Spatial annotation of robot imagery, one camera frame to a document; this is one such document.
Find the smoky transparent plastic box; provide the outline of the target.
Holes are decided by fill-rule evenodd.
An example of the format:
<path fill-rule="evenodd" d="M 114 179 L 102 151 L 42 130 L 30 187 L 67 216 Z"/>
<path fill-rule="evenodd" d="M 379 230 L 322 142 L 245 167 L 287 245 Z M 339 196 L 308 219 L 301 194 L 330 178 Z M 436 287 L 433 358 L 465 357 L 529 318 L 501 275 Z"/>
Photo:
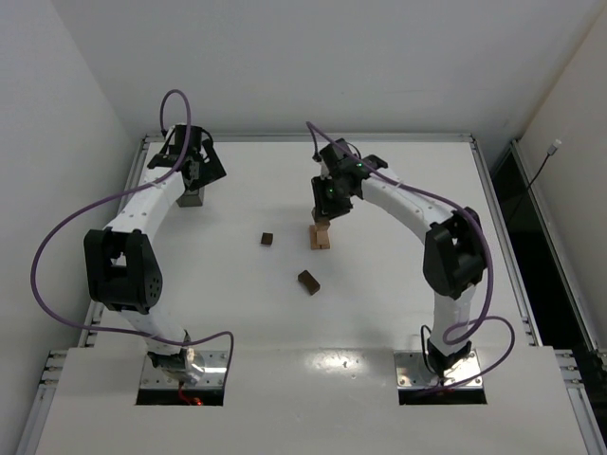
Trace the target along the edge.
<path fill-rule="evenodd" d="M 184 193 L 176 200 L 180 208 L 197 208 L 202 207 L 204 203 L 204 189 L 194 191 L 184 191 Z"/>

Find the dark wood arch block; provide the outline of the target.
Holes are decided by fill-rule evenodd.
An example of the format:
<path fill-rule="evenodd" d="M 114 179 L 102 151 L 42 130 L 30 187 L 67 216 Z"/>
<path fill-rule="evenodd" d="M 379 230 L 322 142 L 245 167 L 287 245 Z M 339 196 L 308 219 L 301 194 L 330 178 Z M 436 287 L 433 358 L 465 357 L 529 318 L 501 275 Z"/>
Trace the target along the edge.
<path fill-rule="evenodd" d="M 299 273 L 297 280 L 310 296 L 315 295 L 321 289 L 320 283 L 308 270 L 303 270 L 301 273 Z"/>

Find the tan wood cube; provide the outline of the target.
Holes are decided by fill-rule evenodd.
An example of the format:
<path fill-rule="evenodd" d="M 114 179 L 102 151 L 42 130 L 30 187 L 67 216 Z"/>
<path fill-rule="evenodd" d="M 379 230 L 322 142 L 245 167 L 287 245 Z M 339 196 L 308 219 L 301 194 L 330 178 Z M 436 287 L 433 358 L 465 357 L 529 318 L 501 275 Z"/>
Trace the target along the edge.
<path fill-rule="evenodd" d="M 319 244 L 326 244 L 329 242 L 329 237 L 327 232 L 318 232 L 317 233 L 317 242 Z"/>

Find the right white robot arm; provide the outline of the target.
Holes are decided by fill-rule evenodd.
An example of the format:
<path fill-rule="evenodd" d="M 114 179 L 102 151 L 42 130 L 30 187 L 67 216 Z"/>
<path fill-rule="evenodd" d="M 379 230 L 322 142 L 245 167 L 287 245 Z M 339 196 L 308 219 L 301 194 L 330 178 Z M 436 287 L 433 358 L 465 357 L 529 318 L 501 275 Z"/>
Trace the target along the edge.
<path fill-rule="evenodd" d="M 471 224 L 478 215 L 405 189 L 386 161 L 351 154 L 342 138 L 316 151 L 313 160 L 321 166 L 321 173 L 311 180 L 316 225 L 349 213 L 356 196 L 393 216 L 423 245 L 422 272 L 434 293 L 426 363 L 443 378 L 471 350 L 466 333 L 471 301 L 487 269 L 481 238 Z"/>

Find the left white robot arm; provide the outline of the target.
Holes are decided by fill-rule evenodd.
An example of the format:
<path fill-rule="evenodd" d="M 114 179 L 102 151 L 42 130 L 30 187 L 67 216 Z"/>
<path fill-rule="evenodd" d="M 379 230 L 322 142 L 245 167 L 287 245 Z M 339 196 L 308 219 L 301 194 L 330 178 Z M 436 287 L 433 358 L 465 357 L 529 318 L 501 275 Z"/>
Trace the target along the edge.
<path fill-rule="evenodd" d="M 202 206 L 205 187 L 227 173 L 204 128 L 176 125 L 167 139 L 143 169 L 142 191 L 106 227 L 87 232 L 84 256 L 91 299 L 144 334 L 154 368 L 193 386 L 205 373 L 204 359 L 160 302 L 163 278 L 153 240 L 172 206 Z"/>

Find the small dark wood cube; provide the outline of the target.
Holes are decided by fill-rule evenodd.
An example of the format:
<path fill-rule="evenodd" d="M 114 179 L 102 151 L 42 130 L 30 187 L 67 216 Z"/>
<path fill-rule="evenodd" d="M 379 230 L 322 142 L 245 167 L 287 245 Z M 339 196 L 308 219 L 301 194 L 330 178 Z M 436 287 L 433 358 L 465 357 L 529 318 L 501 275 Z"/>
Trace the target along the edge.
<path fill-rule="evenodd" d="M 273 244 L 274 235 L 271 232 L 263 232 L 261 237 L 262 246 L 271 246 Z"/>

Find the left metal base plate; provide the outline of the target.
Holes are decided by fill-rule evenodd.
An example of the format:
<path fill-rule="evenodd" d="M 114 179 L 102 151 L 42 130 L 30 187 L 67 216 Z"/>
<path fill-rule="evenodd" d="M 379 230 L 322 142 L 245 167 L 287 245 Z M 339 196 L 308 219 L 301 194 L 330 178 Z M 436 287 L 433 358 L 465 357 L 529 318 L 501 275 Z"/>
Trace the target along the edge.
<path fill-rule="evenodd" d="M 225 384 L 228 351 L 191 351 L 173 365 L 154 366 L 149 356 L 143 362 L 139 387 L 142 390 L 219 391 Z"/>

